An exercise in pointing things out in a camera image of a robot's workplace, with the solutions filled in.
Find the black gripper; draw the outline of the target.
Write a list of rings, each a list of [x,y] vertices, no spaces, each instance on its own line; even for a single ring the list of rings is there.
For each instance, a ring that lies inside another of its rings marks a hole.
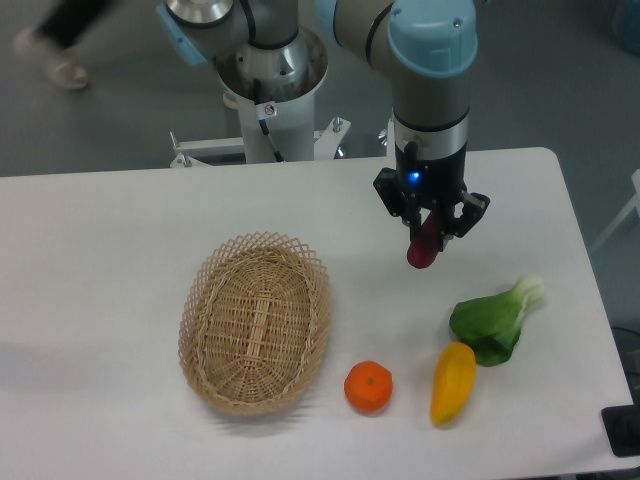
[[[453,237],[464,237],[483,218],[490,198],[470,192],[464,181],[466,149],[444,158],[418,155],[416,142],[397,147],[396,167],[380,170],[373,187],[388,213],[409,228],[410,242],[419,238],[422,211],[434,216],[437,247],[443,252]]]

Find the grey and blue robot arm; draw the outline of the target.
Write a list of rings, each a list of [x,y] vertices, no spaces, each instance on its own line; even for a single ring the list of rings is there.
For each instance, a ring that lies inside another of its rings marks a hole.
[[[295,1],[162,1],[171,43],[191,65],[211,63],[237,102],[250,163],[308,160],[314,94],[328,59]],[[464,181],[470,69],[477,53],[470,1],[320,1],[336,43],[386,77],[392,89],[396,164],[374,187],[410,230],[410,263],[424,267],[465,236],[489,199]]]

